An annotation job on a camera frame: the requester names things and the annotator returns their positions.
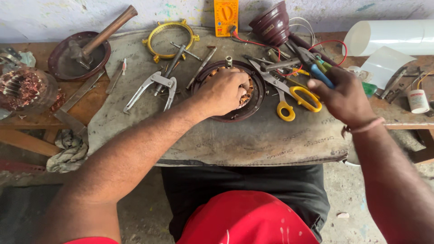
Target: white plastic sheet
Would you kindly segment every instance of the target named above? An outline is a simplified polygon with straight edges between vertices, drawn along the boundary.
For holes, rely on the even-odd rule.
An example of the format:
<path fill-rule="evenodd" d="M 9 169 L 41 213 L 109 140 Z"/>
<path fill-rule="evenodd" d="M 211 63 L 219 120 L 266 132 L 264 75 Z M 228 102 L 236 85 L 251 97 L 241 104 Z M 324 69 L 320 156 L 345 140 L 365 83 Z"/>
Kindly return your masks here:
<path fill-rule="evenodd" d="M 382 46 L 407 55 L 434 55 L 434 20 L 359 21 L 348 31 L 344 43 L 348 56 L 369 56 Z"/>
<path fill-rule="evenodd" d="M 384 90 L 392 75 L 404 64 L 413 60 L 415 58 L 412 56 L 383 46 L 375 51 L 360 68 L 373 73 L 374 76 L 369 83 Z"/>

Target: white wall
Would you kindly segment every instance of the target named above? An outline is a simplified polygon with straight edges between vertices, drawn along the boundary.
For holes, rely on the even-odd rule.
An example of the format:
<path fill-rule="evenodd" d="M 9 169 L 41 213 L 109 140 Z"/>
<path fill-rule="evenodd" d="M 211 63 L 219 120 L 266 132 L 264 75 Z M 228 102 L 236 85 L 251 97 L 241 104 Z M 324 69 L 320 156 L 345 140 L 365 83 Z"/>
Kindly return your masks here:
<path fill-rule="evenodd" d="M 257 14 L 277 2 L 239 0 L 239 28 L 249 29 Z M 129 4 L 139 15 L 119 32 L 183 18 L 190 25 L 214 26 L 213 0 L 2 0 L 0 43 L 60 41 L 81 31 L 99 32 Z M 286 0 L 286 7 L 290 17 L 306 18 L 316 32 L 349 30 L 360 20 L 434 17 L 434 0 Z"/>

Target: yellow multimeter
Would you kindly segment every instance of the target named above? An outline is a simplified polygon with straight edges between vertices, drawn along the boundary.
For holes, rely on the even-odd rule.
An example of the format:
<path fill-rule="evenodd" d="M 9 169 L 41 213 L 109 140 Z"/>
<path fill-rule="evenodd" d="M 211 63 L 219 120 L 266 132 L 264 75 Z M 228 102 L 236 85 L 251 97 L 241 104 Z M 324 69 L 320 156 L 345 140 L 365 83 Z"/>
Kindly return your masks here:
<path fill-rule="evenodd" d="M 216 36 L 230 36 L 233 26 L 238 29 L 238 0 L 214 0 Z"/>

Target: black pants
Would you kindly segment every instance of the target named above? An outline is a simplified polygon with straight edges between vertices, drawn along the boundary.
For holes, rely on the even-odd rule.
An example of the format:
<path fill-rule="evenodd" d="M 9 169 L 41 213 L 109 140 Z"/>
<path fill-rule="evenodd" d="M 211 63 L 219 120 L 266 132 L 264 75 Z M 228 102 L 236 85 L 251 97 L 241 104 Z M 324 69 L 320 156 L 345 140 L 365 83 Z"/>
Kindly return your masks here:
<path fill-rule="evenodd" d="M 172 210 L 175 242 L 190 215 L 210 198 L 232 190 L 263 191 L 290 206 L 322 241 L 319 231 L 330 210 L 322 164 L 282 167 L 162 167 L 164 190 Z"/>

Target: cutting pliers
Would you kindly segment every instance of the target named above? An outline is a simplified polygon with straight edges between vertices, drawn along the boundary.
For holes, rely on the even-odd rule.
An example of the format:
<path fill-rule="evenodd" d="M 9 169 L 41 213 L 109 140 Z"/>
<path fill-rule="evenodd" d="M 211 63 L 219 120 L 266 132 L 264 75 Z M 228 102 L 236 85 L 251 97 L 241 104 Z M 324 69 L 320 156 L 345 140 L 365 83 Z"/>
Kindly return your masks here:
<path fill-rule="evenodd" d="M 329 78 L 327 78 L 321 70 L 319 70 L 318 65 L 315 63 L 315 61 L 318 61 L 316 57 L 309 52 L 307 49 L 297 46 L 294 42 L 289 40 L 287 42 L 291 47 L 292 51 L 297 55 L 297 57 L 300 59 L 303 66 L 305 66 L 309 73 L 315 78 L 319 79 L 320 81 L 324 82 L 330 89 L 334 89 L 335 85 L 330 81 Z"/>
<path fill-rule="evenodd" d="M 286 102 L 285 99 L 285 93 L 293 97 L 298 105 L 303 105 L 305 108 L 312 112 L 319 112 L 322 108 L 322 104 L 319 102 L 319 100 L 307 89 L 301 87 L 301 86 L 291 86 L 288 87 L 283 82 L 279 81 L 278 79 L 275 79 L 270 73 L 261 71 L 261 66 L 256 63 L 255 61 L 249 60 L 250 63 L 255 67 L 255 69 L 261 74 L 262 78 L 267 81 L 269 84 L 274 86 L 277 89 L 277 92 L 279 94 L 280 102 L 277 105 L 277 114 L 279 117 L 285 121 L 293 121 L 296 117 L 296 114 L 293 110 L 293 108 Z M 301 98 L 296 91 L 301 91 L 308 95 L 312 101 L 315 103 L 316 107 L 312 106 L 310 103 L 306 102 L 303 98 Z M 288 116 L 284 116 L 282 114 L 282 109 L 286 109 L 289 112 Z"/>

